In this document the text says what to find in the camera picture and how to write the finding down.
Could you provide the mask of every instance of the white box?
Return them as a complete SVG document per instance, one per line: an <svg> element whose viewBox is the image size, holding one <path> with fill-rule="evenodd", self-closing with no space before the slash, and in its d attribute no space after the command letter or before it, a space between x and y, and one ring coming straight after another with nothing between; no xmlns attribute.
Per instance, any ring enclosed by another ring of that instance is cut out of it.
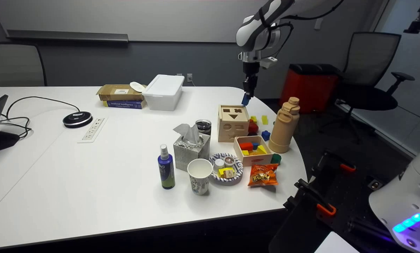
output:
<svg viewBox="0 0 420 253"><path fill-rule="evenodd" d="M184 76L157 75L142 93L148 107L160 111L173 111L181 96Z"/></svg>

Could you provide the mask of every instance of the black office chair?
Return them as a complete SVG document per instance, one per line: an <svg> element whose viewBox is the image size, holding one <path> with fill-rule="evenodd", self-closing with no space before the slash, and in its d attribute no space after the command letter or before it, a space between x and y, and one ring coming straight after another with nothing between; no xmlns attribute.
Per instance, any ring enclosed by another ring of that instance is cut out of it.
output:
<svg viewBox="0 0 420 253"><path fill-rule="evenodd" d="M340 83L334 92L337 104L348 106L347 114L340 121L333 121L322 125L319 130L324 132L329 125L348 124L360 142L358 132L353 124L351 113L354 109L385 111L398 107L393 92L405 80L414 80L414 78L392 72L396 78L393 86L383 92L375 86L389 68L398 45L400 42L399 34L386 33L354 33L350 41L348 58L344 71L340 73Z"/></svg>

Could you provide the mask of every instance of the red object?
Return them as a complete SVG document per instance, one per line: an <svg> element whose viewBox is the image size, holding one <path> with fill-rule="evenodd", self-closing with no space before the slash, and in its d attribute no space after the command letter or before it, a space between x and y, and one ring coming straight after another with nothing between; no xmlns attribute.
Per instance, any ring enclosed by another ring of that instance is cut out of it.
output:
<svg viewBox="0 0 420 253"><path fill-rule="evenodd" d="M319 213L324 214L326 217L330 217L333 218L337 213L337 208L332 204L330 205L330 210L326 210L323 205L317 204L316 208L319 210Z"/></svg>
<svg viewBox="0 0 420 253"><path fill-rule="evenodd" d="M346 165L346 163L340 163L339 168L340 168L341 170L347 172L347 173L354 173L354 172L355 172L355 168L351 168L351 166L348 166L348 165Z"/></svg>
<svg viewBox="0 0 420 253"><path fill-rule="evenodd" d="M249 120L249 135L257 135L258 127L254 121Z"/></svg>
<svg viewBox="0 0 420 253"><path fill-rule="evenodd" d="M281 93L281 104L298 97L301 113L322 113L337 85L330 65L291 65Z"/></svg>
<svg viewBox="0 0 420 253"><path fill-rule="evenodd" d="M254 149L251 142L243 142L243 144L239 144L239 146L242 151L253 151Z"/></svg>

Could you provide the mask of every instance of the white plastic lid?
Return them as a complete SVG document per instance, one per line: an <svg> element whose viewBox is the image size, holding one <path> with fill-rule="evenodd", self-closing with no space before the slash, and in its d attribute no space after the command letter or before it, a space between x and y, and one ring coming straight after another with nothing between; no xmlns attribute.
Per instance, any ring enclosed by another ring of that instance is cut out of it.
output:
<svg viewBox="0 0 420 253"><path fill-rule="evenodd" d="M138 83L138 82L131 82L129 83L129 87L131 89L133 89L135 92L138 92L138 93L143 93L145 92L145 86L142 86L140 83Z"/></svg>
<svg viewBox="0 0 420 253"><path fill-rule="evenodd" d="M174 96L183 86L184 76L157 75L143 94L148 96Z"/></svg>
<svg viewBox="0 0 420 253"><path fill-rule="evenodd" d="M214 165L215 165L216 169L225 168L225 161L215 159Z"/></svg>

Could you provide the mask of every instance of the bin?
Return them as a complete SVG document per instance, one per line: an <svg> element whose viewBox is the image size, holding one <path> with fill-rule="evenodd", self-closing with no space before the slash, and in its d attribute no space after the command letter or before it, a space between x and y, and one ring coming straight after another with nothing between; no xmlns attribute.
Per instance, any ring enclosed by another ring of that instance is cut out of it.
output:
<svg viewBox="0 0 420 253"><path fill-rule="evenodd" d="M332 65L291 65L281 93L281 104L289 97L298 97L301 113L324 111L339 82L337 73L339 71Z"/></svg>

